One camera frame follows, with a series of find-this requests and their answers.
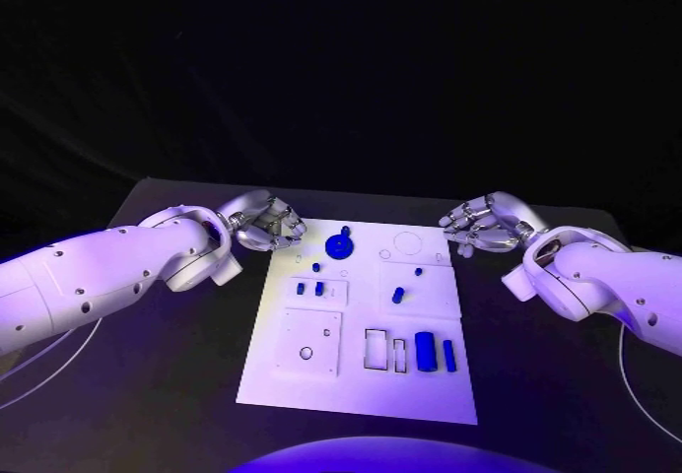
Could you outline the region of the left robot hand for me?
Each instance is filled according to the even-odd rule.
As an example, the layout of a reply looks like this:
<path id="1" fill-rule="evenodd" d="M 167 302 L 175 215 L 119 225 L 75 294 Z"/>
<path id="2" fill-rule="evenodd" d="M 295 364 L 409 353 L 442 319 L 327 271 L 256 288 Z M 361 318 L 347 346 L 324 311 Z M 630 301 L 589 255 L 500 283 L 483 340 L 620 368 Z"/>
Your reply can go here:
<path id="1" fill-rule="evenodd" d="M 276 251 L 301 242 L 307 226 L 292 207 L 268 190 L 233 198 L 217 211 L 237 243 L 255 251 Z"/>

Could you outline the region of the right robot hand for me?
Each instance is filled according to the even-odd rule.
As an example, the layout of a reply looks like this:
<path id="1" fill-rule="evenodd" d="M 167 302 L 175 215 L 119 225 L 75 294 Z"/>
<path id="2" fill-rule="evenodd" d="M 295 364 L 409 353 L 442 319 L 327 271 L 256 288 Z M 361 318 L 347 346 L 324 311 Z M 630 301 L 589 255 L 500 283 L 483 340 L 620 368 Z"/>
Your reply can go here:
<path id="1" fill-rule="evenodd" d="M 475 250 L 507 253 L 526 248 L 549 230 L 529 204 L 503 191 L 464 201 L 439 218 L 438 226 L 462 258 Z"/>

